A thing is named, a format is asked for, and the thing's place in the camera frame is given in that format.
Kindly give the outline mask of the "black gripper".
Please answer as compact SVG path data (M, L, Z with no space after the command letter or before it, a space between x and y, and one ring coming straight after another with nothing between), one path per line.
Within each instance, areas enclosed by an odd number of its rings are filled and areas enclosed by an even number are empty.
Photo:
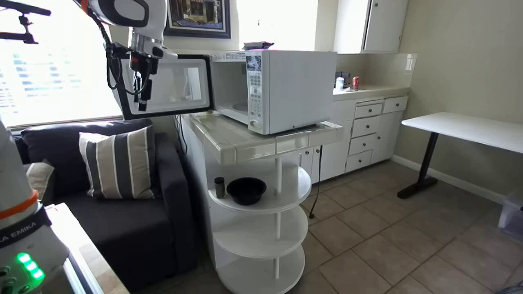
M151 100L151 87L146 87L151 82L151 77L157 74L159 59L139 51L131 53L131 70L133 70L133 87L136 93L136 103L143 103L143 111L148 110Z

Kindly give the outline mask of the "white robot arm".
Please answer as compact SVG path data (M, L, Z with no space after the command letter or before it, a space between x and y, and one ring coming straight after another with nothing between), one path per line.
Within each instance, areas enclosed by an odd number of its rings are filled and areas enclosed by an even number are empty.
M148 28L161 39L167 2L76 0L95 21ZM69 258L69 249L51 229L40 193L30 186L17 144L0 123L0 289L2 294L31 294L53 280Z

